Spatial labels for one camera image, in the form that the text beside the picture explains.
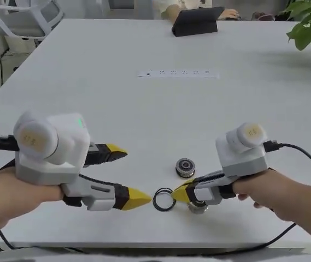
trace cable connector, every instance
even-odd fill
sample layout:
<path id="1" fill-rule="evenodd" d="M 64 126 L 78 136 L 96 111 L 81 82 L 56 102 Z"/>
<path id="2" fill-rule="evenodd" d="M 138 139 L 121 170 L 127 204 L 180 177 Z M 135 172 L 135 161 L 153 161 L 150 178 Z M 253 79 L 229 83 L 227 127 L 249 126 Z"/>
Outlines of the cable connector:
<path id="1" fill-rule="evenodd" d="M 15 140 L 13 135 L 0 137 L 0 150 L 19 151 L 17 140 Z"/>
<path id="2" fill-rule="evenodd" d="M 279 144 L 276 140 L 270 140 L 263 143 L 266 153 L 273 152 L 282 148 L 282 145 Z"/>

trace human hand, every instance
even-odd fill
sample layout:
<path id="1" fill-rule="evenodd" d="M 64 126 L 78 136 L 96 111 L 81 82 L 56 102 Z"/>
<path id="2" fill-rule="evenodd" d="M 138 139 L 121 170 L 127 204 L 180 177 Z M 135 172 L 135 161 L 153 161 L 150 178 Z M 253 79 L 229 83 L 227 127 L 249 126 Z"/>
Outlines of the human hand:
<path id="1" fill-rule="evenodd" d="M 274 170 L 242 178 L 233 184 L 239 200 L 251 197 L 255 208 L 267 207 L 284 221 L 291 221 L 293 203 L 302 185 Z"/>
<path id="2" fill-rule="evenodd" d="M 0 171 L 0 229 L 11 219 L 36 209 L 43 202 L 62 200 L 59 186 L 35 186 L 15 177 L 15 168 Z"/>
<path id="3" fill-rule="evenodd" d="M 238 18 L 239 13 L 235 9 L 225 9 L 219 16 L 218 20 L 223 20 L 226 18 Z"/>

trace metal ring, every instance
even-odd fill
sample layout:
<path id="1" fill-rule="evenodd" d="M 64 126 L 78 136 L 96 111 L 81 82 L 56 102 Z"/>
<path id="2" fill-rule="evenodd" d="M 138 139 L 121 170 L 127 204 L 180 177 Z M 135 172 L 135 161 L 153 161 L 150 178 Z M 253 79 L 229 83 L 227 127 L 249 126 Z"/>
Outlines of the metal ring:
<path id="1" fill-rule="evenodd" d="M 158 211 L 160 212 L 167 212 L 167 211 L 170 211 L 171 209 L 173 209 L 173 207 L 176 205 L 176 202 L 177 200 L 173 199 L 173 202 L 172 202 L 172 205 L 170 207 L 167 207 L 167 208 L 163 208 L 161 206 L 159 206 L 156 202 L 156 197 L 160 194 L 168 194 L 171 196 L 171 193 L 172 193 L 172 189 L 171 188 L 168 188 L 168 187 L 162 187 L 160 189 L 158 189 L 155 194 L 154 194 L 154 197 L 153 197 L 153 206 L 155 207 L 155 209 L 157 209 Z"/>

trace black tablet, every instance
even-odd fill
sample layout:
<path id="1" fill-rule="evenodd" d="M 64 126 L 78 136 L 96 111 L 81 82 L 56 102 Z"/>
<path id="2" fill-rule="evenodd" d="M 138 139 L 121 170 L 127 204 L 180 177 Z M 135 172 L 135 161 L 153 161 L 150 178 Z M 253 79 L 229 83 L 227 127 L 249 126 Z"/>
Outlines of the black tablet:
<path id="1" fill-rule="evenodd" d="M 224 10 L 224 7 L 182 10 L 172 27 L 172 33 L 176 37 L 184 37 L 217 32 L 216 21 Z"/>

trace o-ring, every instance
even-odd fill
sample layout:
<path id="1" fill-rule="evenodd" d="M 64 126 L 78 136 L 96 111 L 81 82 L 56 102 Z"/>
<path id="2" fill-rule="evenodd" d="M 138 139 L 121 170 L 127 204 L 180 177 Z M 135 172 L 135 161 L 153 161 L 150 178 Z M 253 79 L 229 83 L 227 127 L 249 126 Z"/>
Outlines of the o-ring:
<path id="1" fill-rule="evenodd" d="M 155 209 L 157 209 L 160 212 L 167 212 L 167 211 L 170 211 L 171 209 L 173 209 L 173 207 L 176 205 L 176 202 L 177 202 L 177 200 L 175 200 L 175 199 L 173 200 L 172 205 L 168 208 L 163 208 L 156 203 L 156 197 L 158 195 L 163 194 L 163 193 L 171 195 L 172 192 L 173 192 L 172 189 L 168 188 L 168 187 L 162 187 L 162 188 L 158 189 L 155 192 L 154 197 L 153 197 L 153 206 L 155 207 Z"/>
<path id="2" fill-rule="evenodd" d="M 191 203 L 196 207 L 205 207 L 206 206 L 206 203 L 201 202 L 201 201 L 195 201 L 195 202 L 191 202 Z"/>

